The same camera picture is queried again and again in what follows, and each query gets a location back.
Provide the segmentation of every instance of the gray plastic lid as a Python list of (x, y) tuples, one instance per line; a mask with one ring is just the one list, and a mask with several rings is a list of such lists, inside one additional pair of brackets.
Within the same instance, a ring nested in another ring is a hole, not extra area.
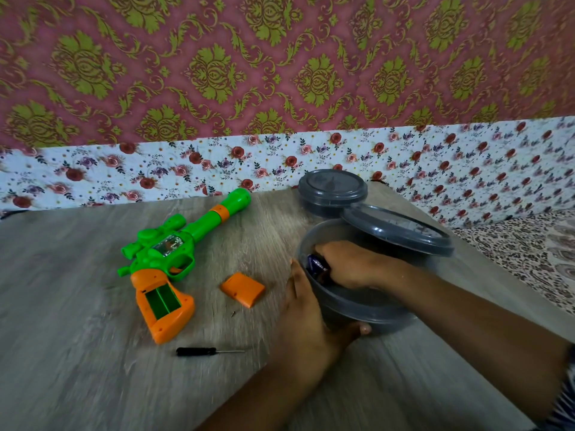
[(341, 217), (361, 231), (394, 245), (435, 256), (453, 253), (447, 233), (391, 210), (354, 203), (343, 210)]
[(306, 201), (318, 206), (347, 207), (366, 198), (367, 183), (347, 171), (317, 169), (299, 179), (298, 191)]

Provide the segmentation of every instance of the hand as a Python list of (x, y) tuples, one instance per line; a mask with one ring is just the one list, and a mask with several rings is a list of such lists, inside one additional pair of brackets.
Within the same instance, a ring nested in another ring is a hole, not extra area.
[(404, 261), (372, 252), (347, 240), (319, 244), (314, 249), (329, 264), (331, 279), (349, 289), (382, 287), (404, 267)]
[(314, 387), (352, 341), (370, 332), (371, 327), (363, 322), (353, 322), (337, 332), (328, 330), (304, 270), (292, 260), (268, 367)]

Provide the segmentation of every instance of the green toy gun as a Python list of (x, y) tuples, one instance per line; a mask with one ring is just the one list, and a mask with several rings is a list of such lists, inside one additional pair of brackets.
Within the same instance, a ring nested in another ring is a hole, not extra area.
[(157, 344), (173, 339), (196, 309), (194, 299), (174, 288), (170, 280), (181, 280), (194, 268), (195, 245), (231, 215), (245, 209), (250, 199), (248, 190), (235, 189), (196, 222), (185, 226), (182, 215), (171, 216), (158, 228), (138, 231), (138, 240), (122, 248), (128, 260), (136, 260), (119, 268), (118, 274), (132, 274), (136, 303)]
[(177, 214), (158, 228), (138, 231), (138, 240), (121, 249), (128, 260), (134, 257), (136, 260), (130, 266), (119, 268), (118, 274), (125, 276), (140, 269), (160, 269), (171, 280), (181, 280), (194, 268), (195, 245), (231, 215), (245, 209), (250, 199), (248, 190), (238, 188), (186, 227), (186, 219)]

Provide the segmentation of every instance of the floral wallpaper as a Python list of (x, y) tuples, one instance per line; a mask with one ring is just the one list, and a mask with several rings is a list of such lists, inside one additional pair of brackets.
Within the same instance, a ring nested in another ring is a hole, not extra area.
[[(30, 113), (39, 111), (27, 106)], [(173, 115), (167, 106), (150, 120)], [(269, 109), (269, 118), (276, 112)], [(66, 134), (68, 128), (59, 126)], [(183, 121), (179, 136), (186, 133)], [(157, 201), (296, 187), (344, 169), (395, 189), (440, 223), (472, 226), (575, 207), (575, 116), (193, 141), (0, 150), (0, 210)]]
[(147, 142), (575, 114), (574, 10), (575, 0), (0, 0), (0, 145), (152, 151)]

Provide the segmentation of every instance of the table surface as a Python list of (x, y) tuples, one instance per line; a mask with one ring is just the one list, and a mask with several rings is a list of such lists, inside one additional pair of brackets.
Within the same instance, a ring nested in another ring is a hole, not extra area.
[[(434, 221), (380, 183), (368, 202)], [(0, 423), (9, 430), (185, 430), (266, 362), (289, 258), (320, 218), (292, 190), (254, 194), (250, 207), (196, 247), (176, 287), (196, 313), (157, 346), (137, 309), (119, 249), (138, 230), (181, 213), (195, 220), (220, 198), (38, 211), (0, 223)], [(571, 316), (453, 235), (439, 275), (575, 340)], [(252, 309), (218, 288), (241, 271), (265, 284)], [(209, 345), (245, 354), (176, 358)], [(294, 414), (294, 430), (521, 430), (530, 421), (427, 326), (356, 341)]]

